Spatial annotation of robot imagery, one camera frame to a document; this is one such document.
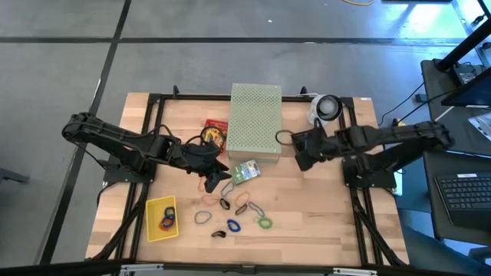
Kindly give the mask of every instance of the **concrete floor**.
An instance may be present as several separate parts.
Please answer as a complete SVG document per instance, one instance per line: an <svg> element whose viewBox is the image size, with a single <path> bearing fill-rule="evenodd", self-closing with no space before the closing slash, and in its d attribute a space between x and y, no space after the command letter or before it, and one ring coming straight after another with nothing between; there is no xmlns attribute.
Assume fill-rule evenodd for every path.
<svg viewBox="0 0 491 276"><path fill-rule="evenodd" d="M1 36L112 37L123 0L0 2ZM123 37L465 38L450 4L329 0L133 1ZM91 104L109 44L0 43L0 167L29 175L0 185L0 267L35 262L74 147L61 137ZM233 82L372 97L377 118L422 82L420 62L453 47L381 44L120 44L98 116L119 123L128 92L227 94ZM463 61L480 63L476 53ZM391 117L416 106L408 102ZM426 109L407 119L429 118ZM89 146L99 158L107 154ZM53 262L80 261L103 171L84 158Z"/></svg>

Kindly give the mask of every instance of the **perforated box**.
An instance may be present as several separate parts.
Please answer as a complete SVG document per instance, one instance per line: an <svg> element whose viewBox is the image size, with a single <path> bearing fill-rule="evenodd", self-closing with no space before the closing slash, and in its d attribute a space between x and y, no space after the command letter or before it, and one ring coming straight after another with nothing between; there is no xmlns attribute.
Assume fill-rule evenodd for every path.
<svg viewBox="0 0 491 276"><path fill-rule="evenodd" d="M282 148L275 134L281 128L279 85L233 84L226 143L229 158L277 160Z"/></svg>

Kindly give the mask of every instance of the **wooden table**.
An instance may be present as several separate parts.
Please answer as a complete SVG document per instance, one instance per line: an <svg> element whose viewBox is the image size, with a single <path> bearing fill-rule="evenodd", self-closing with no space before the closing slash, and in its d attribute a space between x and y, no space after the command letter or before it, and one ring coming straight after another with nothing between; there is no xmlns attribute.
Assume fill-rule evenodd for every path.
<svg viewBox="0 0 491 276"><path fill-rule="evenodd" d="M136 133L141 131L148 95L128 94L121 127ZM354 105L359 125L377 126L370 98L354 98ZM306 120L308 106L309 103L283 103L282 128L294 132L310 129L311 125ZM228 117L228 101L166 100L162 123L185 141L200 132L207 118L228 120ZM338 126L338 121L328 124L328 135ZM219 160L229 167L237 164L228 160L226 154L219 156ZM159 165L148 199L176 196L180 235L149 243L146 222L143 222L137 260L258 265L360 265L351 200L344 186L341 159L317 163L309 171L301 172L294 158L294 150L283 146L278 163L260 163L259 167L262 171L260 177L237 186L228 195L232 209L225 211L219 205L210 208L200 201L204 192L197 189L199 178L196 174L188 175L182 170ZM219 196L226 182L222 181L213 194ZM128 186L128 183L120 183L102 194L87 247L87 257L97 254L120 226ZM260 228L253 221L257 215L252 210L235 216L233 202L244 191L249 191L251 200L265 210L273 221L272 228ZM371 194L379 232L398 257L408 262L393 196L383 189L372 189ZM205 225L194 223L194 215L199 210L209 210L213 214ZM212 232L225 230L227 219L236 219L242 231L228 232L226 238L211 238ZM364 232L369 261L373 262L370 235L366 229ZM129 256L132 234L133 229L130 228L124 250L126 257Z"/></svg>

